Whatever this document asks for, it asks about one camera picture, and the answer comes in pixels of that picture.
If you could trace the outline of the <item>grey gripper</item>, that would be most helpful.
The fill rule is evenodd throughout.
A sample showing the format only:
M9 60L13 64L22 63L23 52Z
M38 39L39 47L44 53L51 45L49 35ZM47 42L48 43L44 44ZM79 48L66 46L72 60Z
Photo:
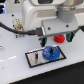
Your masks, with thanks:
M43 38L41 38L41 46L45 46L47 38L55 35L67 34L67 41L72 42L73 31L78 29L78 21L73 18L71 22L66 23L59 18L46 19L42 21Z

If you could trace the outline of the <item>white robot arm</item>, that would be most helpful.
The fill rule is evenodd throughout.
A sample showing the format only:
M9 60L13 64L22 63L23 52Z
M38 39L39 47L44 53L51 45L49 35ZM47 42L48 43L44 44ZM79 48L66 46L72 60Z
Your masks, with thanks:
M41 46L46 38L72 33L78 29L75 16L80 0L25 0L22 9L23 29L40 37Z

